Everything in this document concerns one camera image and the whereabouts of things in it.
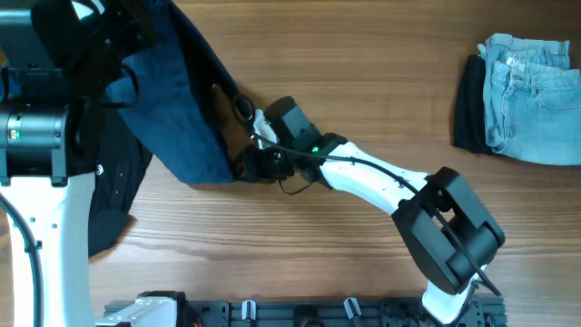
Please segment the navy blue shorts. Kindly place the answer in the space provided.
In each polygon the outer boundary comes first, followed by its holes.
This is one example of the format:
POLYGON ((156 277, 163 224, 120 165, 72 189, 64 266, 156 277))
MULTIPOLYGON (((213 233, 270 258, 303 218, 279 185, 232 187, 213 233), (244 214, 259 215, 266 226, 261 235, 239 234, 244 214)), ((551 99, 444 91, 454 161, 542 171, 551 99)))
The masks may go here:
POLYGON ((212 88, 227 97, 240 91, 201 32, 172 1, 143 2, 158 35, 154 45, 124 59, 137 81, 119 79, 107 88, 137 137, 182 183, 232 183, 227 145, 213 107, 212 88))

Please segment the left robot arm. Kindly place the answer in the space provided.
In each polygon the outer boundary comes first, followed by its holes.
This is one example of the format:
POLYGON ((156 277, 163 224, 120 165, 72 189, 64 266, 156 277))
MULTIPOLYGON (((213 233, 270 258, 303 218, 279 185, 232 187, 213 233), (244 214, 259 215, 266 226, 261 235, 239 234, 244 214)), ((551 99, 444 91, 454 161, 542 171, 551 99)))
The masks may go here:
POLYGON ((139 1, 1 4, 1 206, 11 220, 18 326, 94 324, 88 221, 104 116, 136 106, 109 84, 156 40, 139 1))

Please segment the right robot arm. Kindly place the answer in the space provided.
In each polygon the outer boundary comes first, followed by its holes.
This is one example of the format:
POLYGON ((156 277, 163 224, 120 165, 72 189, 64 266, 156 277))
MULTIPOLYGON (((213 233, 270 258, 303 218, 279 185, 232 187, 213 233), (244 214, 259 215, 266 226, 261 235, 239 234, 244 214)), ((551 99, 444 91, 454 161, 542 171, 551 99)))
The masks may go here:
POLYGON ((485 270, 506 236, 457 171, 414 172, 366 154, 344 136, 321 133, 290 96, 259 110, 238 94, 232 110, 251 139, 241 154, 245 181, 282 183, 298 173, 307 185, 353 194, 391 217, 428 280, 421 304, 438 324, 457 324, 480 286, 500 294, 485 270))

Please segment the black t-shirt with logo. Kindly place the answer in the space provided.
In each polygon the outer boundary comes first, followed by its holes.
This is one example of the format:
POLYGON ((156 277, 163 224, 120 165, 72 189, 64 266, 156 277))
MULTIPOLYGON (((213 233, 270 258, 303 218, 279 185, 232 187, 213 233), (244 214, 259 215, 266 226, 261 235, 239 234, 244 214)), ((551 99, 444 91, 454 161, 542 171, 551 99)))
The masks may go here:
POLYGON ((69 171, 92 173, 88 256, 108 251, 129 227, 129 211, 153 154, 114 109, 73 111, 69 171))

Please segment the black folded garment under jeans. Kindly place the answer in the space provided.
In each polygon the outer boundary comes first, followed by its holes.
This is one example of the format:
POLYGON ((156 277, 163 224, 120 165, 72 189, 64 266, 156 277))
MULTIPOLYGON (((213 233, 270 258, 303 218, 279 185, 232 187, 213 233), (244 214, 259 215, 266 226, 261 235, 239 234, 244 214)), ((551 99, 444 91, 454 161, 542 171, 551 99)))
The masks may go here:
POLYGON ((452 144, 473 154, 493 155, 485 136, 483 88, 486 62, 470 55, 459 80, 453 111, 452 144))

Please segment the light blue folded jeans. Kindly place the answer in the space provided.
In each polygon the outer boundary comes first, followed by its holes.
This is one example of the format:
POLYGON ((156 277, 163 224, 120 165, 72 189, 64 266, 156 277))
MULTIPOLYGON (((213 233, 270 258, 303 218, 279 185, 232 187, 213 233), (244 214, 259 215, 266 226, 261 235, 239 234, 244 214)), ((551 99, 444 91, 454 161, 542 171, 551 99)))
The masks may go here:
POLYGON ((485 60, 484 135, 493 154, 533 164, 580 164, 580 71, 568 41, 494 34, 485 60))

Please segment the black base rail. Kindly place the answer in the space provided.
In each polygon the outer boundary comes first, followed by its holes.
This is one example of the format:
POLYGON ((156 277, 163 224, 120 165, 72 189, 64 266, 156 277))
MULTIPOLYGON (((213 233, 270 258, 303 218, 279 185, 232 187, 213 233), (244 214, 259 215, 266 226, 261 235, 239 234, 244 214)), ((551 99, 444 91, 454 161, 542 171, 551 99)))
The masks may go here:
POLYGON ((349 310, 336 302, 242 302, 191 301, 195 326, 221 327, 413 327, 439 326, 419 298, 389 298, 359 301, 349 310))

